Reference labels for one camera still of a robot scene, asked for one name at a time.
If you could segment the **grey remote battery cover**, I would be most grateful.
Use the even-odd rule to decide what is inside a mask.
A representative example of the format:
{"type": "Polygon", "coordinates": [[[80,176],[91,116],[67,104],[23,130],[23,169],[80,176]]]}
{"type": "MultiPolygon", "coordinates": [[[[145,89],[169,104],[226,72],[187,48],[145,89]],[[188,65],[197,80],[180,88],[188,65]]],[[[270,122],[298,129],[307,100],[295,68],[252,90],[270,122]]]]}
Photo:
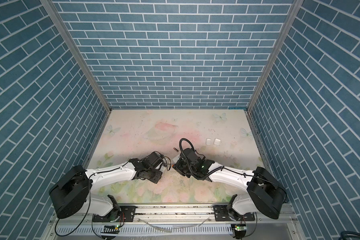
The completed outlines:
{"type": "Polygon", "coordinates": [[[206,139],[206,145],[207,145],[207,146],[210,146],[211,144],[212,144],[212,139],[207,138],[207,139],[206,139]]]}

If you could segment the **white battery cover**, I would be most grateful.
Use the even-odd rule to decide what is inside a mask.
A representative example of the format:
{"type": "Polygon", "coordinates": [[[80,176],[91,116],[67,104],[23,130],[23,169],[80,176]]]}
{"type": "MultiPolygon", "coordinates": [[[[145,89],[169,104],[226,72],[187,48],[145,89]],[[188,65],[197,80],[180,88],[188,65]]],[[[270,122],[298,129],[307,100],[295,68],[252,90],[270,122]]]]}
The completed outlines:
{"type": "Polygon", "coordinates": [[[216,146],[220,146],[220,145],[221,145],[221,142],[222,142],[221,139],[218,139],[218,138],[215,138],[215,139],[214,139],[214,145],[216,145],[216,146]]]}

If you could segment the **white air conditioner remote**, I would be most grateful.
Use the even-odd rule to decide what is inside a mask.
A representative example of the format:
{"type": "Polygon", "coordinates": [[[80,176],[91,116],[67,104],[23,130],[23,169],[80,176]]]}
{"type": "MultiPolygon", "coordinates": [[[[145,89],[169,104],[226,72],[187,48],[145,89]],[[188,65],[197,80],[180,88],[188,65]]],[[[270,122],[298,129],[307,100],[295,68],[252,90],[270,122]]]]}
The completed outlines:
{"type": "Polygon", "coordinates": [[[181,158],[181,154],[176,155],[175,157],[172,158],[172,164],[176,164],[179,159],[181,158]]]}

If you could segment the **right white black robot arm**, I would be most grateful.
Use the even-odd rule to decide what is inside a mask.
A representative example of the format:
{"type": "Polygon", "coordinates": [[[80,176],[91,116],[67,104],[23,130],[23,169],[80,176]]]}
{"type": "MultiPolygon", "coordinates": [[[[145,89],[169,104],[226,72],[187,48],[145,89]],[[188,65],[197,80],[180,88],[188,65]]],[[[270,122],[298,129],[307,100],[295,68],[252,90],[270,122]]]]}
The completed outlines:
{"type": "Polygon", "coordinates": [[[227,184],[245,191],[245,195],[234,194],[226,207],[232,220],[239,221],[245,214],[254,212],[274,220],[279,218],[287,192],[265,168],[245,171],[226,167],[200,158],[191,148],[181,151],[174,162],[173,168],[184,177],[227,184]]]}

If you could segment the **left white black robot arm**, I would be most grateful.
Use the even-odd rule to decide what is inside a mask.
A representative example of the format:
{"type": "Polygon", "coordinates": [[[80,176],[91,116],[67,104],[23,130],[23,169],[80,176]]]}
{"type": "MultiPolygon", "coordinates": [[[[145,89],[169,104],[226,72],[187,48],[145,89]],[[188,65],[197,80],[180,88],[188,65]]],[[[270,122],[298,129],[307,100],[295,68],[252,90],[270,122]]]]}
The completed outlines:
{"type": "Polygon", "coordinates": [[[72,167],[51,187],[49,195],[58,219],[75,214],[93,214],[97,222],[115,222],[122,216],[121,207],[112,195],[102,197],[95,191],[110,184],[131,180],[148,180],[157,184],[162,177],[162,168],[169,170],[171,161],[158,152],[142,159],[101,169],[72,167]]]}

